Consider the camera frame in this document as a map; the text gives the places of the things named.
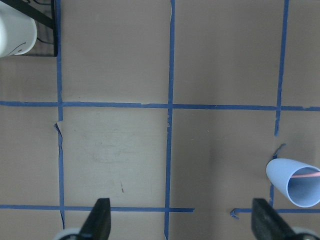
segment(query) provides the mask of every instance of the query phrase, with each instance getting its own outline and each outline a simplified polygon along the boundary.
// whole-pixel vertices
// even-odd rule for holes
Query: blue tape line
[[[58,124],[55,124],[54,127],[55,127],[56,131],[58,132],[59,205],[60,205],[60,213],[61,213],[61,218],[62,218],[62,226],[63,226],[63,229],[65,229],[64,150],[62,148],[63,137],[62,137],[61,131],[58,127]]]
[[[129,102],[82,102],[82,101],[66,101],[64,107],[113,107],[113,108],[142,108],[142,109],[167,109],[166,103],[129,103]]]
[[[275,106],[259,105],[206,105],[206,104],[173,104],[174,109],[208,109],[208,110],[260,110],[275,111]]]
[[[282,111],[306,111],[306,112],[319,112],[320,107],[319,106],[309,106],[309,107],[303,107],[303,106],[281,106]]]
[[[53,101],[0,101],[0,105],[10,107],[58,107],[59,104]]]
[[[165,168],[165,207],[170,208],[170,183],[171,183],[171,147],[172,147],[172,117],[174,102],[174,70],[175,70],[175,19],[176,1],[171,0],[170,21],[170,50],[169,50],[169,86],[168,86],[168,128],[166,141],[166,168]],[[164,213],[164,236],[169,240],[170,212]]]
[[[0,209],[17,209],[17,210],[60,210],[60,206],[46,206],[46,205],[0,205]]]
[[[233,218],[235,218],[235,219],[237,219],[237,220],[239,220],[240,218],[236,215],[235,210],[236,210],[236,209],[233,209],[233,210],[230,212],[230,216],[233,217]]]
[[[271,207],[273,207],[274,206],[274,199],[275,199],[275,187],[274,187],[274,185],[272,183],[270,185],[270,194],[269,194],[269,196],[270,196],[269,205]]]
[[[58,119],[62,121],[64,119],[63,100],[62,100],[62,57],[61,57],[61,0],[56,0],[56,32],[58,42],[58,54],[56,56],[56,87],[57,87],[57,101],[58,107]]]
[[[54,101],[0,101],[0,105],[9,107],[59,107],[60,103]],[[168,109],[167,103],[135,103],[135,102],[82,102],[66,101],[63,107],[114,107],[114,108],[142,108],[142,109]],[[256,110],[277,111],[276,106],[261,105],[207,105],[207,104],[172,104],[173,109],[204,109],[204,110]],[[320,112],[320,106],[281,106],[281,111]]]
[[[282,20],[282,37],[281,37],[281,52],[280,52],[280,64],[279,64],[279,77],[278,77],[278,91],[277,91],[277,99],[276,99],[277,110],[276,110],[276,114],[275,114],[275,126],[274,126],[274,135],[275,136],[279,135],[279,124],[280,124],[280,117],[281,117],[282,83],[283,83],[284,71],[285,71],[288,12],[289,12],[289,0],[284,0],[283,20]]]
[[[280,209],[275,209],[275,211],[279,214],[320,214],[320,209],[285,209],[285,208],[280,208]],[[235,208],[234,210],[231,211],[233,214],[250,214],[252,213],[251,208]]]
[[[279,214],[320,214],[320,209],[276,209]]]
[[[47,206],[47,205],[0,205],[0,209],[16,210],[51,210],[51,211],[91,211],[90,206]],[[193,213],[194,208],[165,208],[165,207],[111,207],[112,212],[170,212],[170,213]]]

